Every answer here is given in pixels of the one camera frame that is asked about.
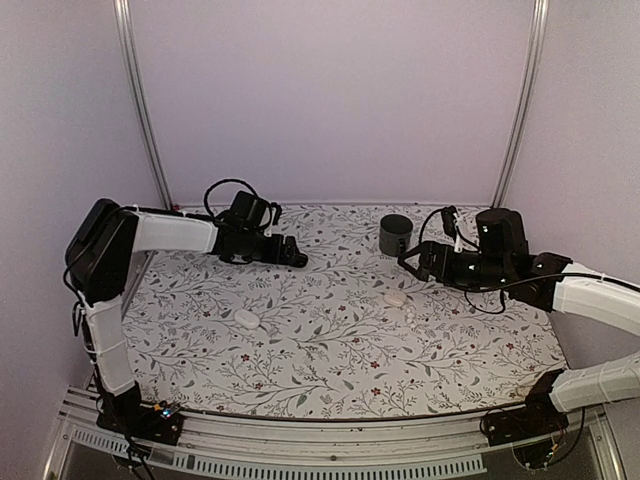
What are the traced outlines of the white earbud case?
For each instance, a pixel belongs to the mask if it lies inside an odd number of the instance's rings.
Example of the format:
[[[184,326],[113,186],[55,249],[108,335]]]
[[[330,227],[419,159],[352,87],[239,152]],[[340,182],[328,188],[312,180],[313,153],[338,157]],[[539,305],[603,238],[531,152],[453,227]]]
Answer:
[[[407,301],[407,296],[402,292],[386,292],[383,296],[386,304],[395,308],[401,308]]]
[[[244,309],[234,312],[234,320],[237,324],[249,330],[255,330],[261,324],[261,320],[256,314]]]

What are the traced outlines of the black earbud charging case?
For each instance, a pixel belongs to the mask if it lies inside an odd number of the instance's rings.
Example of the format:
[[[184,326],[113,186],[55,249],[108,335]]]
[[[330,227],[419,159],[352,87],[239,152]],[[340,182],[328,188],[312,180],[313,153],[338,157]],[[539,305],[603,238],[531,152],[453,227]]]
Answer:
[[[297,253],[292,260],[292,265],[296,268],[304,268],[307,264],[308,256],[303,253]]]

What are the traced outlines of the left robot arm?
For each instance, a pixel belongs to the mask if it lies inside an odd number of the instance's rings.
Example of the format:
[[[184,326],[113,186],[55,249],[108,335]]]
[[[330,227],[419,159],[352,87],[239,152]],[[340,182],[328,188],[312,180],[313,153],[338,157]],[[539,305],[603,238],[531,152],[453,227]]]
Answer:
[[[148,426],[148,412],[131,397],[140,391],[128,359],[122,304],[131,259],[141,252],[211,254],[227,264],[254,262],[303,268],[308,257],[294,237],[271,232],[281,207],[245,191],[220,213],[192,214],[120,206],[102,198],[65,252],[68,286],[82,313],[80,330],[98,384],[116,399],[111,419],[128,434]]]

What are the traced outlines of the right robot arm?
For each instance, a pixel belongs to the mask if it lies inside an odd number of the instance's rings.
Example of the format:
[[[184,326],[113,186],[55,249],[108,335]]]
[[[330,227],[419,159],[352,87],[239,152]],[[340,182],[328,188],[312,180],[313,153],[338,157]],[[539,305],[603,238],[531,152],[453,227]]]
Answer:
[[[416,279],[436,282],[464,293],[499,292],[545,312],[574,315],[632,335],[639,333],[639,287],[592,270],[567,256],[529,251],[519,212],[491,208],[475,217],[477,242],[461,233],[455,207],[440,211],[453,244],[421,241],[403,248],[399,265]],[[639,355],[542,375],[526,396],[517,427],[537,436],[566,413],[639,395]]]

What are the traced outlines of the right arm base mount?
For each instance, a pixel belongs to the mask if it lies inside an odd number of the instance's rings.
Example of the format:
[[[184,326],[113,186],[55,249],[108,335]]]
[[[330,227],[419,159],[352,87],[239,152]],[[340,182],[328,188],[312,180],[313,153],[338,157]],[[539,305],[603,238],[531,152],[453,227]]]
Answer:
[[[479,422],[479,429],[489,445],[523,441],[566,429],[569,426],[567,415],[550,399],[553,383],[563,372],[563,369],[557,369],[544,373],[525,396],[523,406],[487,412]]]

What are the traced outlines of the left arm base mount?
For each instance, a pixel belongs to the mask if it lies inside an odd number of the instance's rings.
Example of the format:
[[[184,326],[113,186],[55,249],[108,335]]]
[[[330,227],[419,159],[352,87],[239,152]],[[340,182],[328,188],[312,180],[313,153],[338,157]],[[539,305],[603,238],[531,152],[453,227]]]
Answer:
[[[121,395],[108,392],[100,379],[95,381],[101,403],[97,426],[120,433],[125,438],[153,441],[176,446],[184,416],[177,402],[160,401],[153,405],[142,402],[137,382]]]

